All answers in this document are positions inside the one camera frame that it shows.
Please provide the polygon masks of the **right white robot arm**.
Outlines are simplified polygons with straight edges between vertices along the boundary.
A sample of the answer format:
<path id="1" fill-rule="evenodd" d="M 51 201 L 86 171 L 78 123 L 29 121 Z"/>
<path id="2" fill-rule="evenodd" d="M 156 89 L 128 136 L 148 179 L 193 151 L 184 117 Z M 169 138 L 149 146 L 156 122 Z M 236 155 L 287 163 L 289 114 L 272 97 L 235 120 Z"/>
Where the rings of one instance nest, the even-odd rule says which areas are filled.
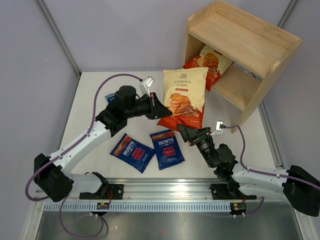
<path id="1" fill-rule="evenodd" d="M 236 160 L 224 143 L 215 148 L 209 127 L 196 129 L 178 124 L 184 142 L 196 146 L 208 167 L 225 183 L 222 195 L 232 199 L 260 196 L 289 203 L 311 217 L 320 214 L 320 182 L 302 167 L 267 169 Z"/>

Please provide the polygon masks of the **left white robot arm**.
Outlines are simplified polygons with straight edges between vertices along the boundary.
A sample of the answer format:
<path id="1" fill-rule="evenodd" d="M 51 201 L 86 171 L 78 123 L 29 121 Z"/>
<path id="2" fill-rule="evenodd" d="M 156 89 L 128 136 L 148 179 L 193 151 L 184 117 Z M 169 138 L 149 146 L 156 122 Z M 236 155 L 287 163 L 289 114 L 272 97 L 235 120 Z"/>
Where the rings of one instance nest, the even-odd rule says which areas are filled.
<path id="1" fill-rule="evenodd" d="M 114 98 L 93 118 L 88 130 L 64 148 L 50 156 L 39 154 L 34 160 L 34 182 L 53 202 L 70 194 L 82 199 L 106 199 L 109 182 L 98 172 L 73 174 L 75 166 L 103 142 L 110 140 L 127 126 L 128 119 L 146 116 L 156 120 L 171 116 L 172 112 L 151 92 L 137 97 L 136 89 L 124 85 Z"/>

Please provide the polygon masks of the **cassava chips bag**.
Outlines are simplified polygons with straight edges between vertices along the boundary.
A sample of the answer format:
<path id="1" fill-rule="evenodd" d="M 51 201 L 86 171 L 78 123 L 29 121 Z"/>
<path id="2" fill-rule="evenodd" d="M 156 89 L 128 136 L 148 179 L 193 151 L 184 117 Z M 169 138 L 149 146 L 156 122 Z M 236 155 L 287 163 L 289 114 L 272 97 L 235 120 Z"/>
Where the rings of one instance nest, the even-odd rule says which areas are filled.
<path id="1" fill-rule="evenodd" d="M 163 70 L 163 105 L 172 115 L 159 126 L 178 131 L 178 125 L 201 129 L 205 109 L 207 67 Z"/>
<path id="2" fill-rule="evenodd" d="M 200 54 L 185 63 L 184 69 L 208 67 L 205 89 L 210 92 L 211 87 L 221 78 L 223 73 L 234 63 L 233 60 L 218 52 L 209 45 L 205 45 Z"/>

